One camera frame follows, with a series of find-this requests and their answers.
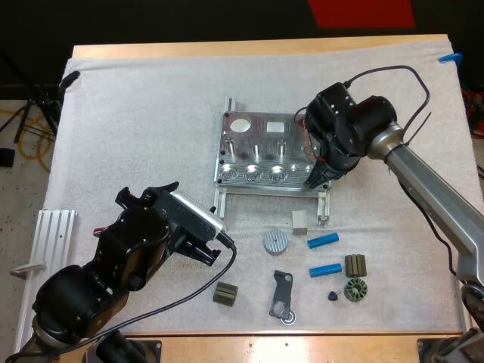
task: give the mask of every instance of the small metal block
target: small metal block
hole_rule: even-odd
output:
[[[293,210],[293,234],[308,234],[308,217],[305,210]]]
[[[345,256],[345,270],[348,278],[361,278],[366,276],[365,255]]]
[[[217,288],[213,294],[213,301],[226,306],[234,306],[237,292],[237,286],[219,282],[217,283]]]
[[[264,236],[262,244],[268,253],[278,256],[287,249],[286,234],[280,229],[272,229]]]
[[[354,303],[363,299],[367,292],[368,286],[361,278],[352,278],[345,286],[346,298]]]

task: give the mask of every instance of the red object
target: red object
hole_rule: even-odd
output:
[[[309,0],[321,28],[413,28],[411,0]]]

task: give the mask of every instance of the red wire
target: red wire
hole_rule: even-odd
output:
[[[92,232],[92,234],[94,235],[94,237],[98,238],[101,235],[101,232],[105,229],[106,229],[106,227],[94,228],[94,231]]]

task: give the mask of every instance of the small black knob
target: small black knob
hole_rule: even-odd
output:
[[[329,295],[327,296],[327,299],[330,301],[338,300],[338,293],[335,293],[334,291],[330,291]]]

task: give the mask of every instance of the hole in plate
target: hole in plate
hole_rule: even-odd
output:
[[[230,124],[230,130],[233,132],[245,132],[250,129],[250,122],[246,119],[235,119]]]

